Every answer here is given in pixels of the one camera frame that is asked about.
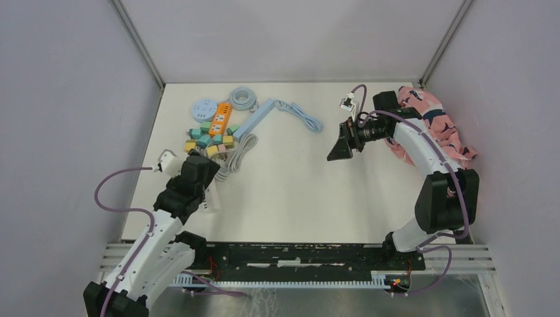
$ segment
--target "orange power strip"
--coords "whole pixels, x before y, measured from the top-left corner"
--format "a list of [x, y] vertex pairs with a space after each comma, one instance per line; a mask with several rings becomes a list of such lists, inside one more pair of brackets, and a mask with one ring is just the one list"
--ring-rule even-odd
[[223, 102], [218, 105], [218, 110], [216, 111], [214, 119], [212, 120], [210, 131], [208, 131], [209, 135], [214, 136], [218, 134], [224, 134], [227, 129], [227, 122], [229, 120], [231, 110], [232, 107], [227, 102]]

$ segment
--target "light blue cable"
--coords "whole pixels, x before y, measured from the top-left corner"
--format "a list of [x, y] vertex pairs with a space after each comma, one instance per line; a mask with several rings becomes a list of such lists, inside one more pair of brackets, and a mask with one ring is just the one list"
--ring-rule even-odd
[[321, 123], [321, 121], [319, 121], [319, 119], [306, 114], [305, 111], [303, 111], [303, 109], [294, 102], [292, 102], [291, 104], [287, 104], [282, 100], [276, 100], [275, 103], [278, 110], [289, 112], [294, 116], [300, 118], [311, 132], [319, 133], [321, 132], [321, 130], [323, 130], [323, 124]]
[[239, 87], [229, 95], [229, 103], [238, 111], [256, 110], [258, 107], [257, 96], [247, 87]]

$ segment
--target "white connector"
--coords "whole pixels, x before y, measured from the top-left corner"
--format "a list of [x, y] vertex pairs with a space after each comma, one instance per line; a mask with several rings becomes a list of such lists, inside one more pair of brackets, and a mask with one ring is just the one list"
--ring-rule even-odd
[[353, 92], [348, 92], [348, 94], [346, 95], [346, 98], [341, 100], [340, 108], [343, 108], [344, 110], [348, 110], [348, 111], [352, 111], [356, 108], [356, 104], [354, 103], [354, 93]]
[[171, 177], [181, 174], [183, 160], [178, 158], [171, 150], [164, 150], [158, 159], [159, 170]]
[[213, 213], [220, 209], [220, 199], [218, 198], [218, 189], [216, 183], [212, 181], [208, 188], [204, 191], [205, 198], [200, 204], [203, 213]]

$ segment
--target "blue power strip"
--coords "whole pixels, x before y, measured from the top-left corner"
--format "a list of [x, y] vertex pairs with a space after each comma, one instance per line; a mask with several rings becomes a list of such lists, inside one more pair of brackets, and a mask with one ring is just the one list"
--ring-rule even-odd
[[276, 99], [267, 99], [253, 114], [233, 133], [235, 141], [239, 142], [243, 135], [251, 133], [253, 129], [266, 117], [266, 115], [274, 108]]

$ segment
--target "yellow block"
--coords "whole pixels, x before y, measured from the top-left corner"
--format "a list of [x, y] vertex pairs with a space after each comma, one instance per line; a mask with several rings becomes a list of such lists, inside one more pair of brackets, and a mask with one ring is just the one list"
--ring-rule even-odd
[[211, 147], [206, 148], [206, 155], [208, 157], [212, 157], [212, 155], [218, 153], [218, 146], [212, 145]]
[[196, 147], [196, 140], [187, 140], [185, 143], [185, 152], [189, 152], [190, 150]]
[[233, 147], [233, 144], [234, 144], [233, 135], [224, 136], [224, 139], [222, 140], [222, 143], [224, 143], [224, 145], [226, 147]]

